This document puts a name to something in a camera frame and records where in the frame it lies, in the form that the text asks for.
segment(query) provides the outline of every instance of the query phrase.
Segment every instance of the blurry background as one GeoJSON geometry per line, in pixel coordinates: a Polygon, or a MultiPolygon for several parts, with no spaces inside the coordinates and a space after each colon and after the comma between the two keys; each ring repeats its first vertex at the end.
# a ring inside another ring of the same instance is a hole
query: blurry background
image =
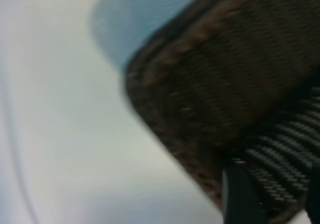
{"type": "Polygon", "coordinates": [[[128,105],[97,2],[0,0],[0,223],[221,224],[128,105]]]}

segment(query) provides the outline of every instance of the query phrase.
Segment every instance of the white surface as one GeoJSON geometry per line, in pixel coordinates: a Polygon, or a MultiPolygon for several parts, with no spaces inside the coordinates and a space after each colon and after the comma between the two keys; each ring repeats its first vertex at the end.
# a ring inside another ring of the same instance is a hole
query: white surface
{"type": "Polygon", "coordinates": [[[0,112],[0,223],[32,223],[15,176],[16,141],[40,224],[221,224],[127,105],[121,77],[89,30],[96,1],[2,6],[1,90],[8,100],[0,110],[9,101],[13,114],[0,112]]]}

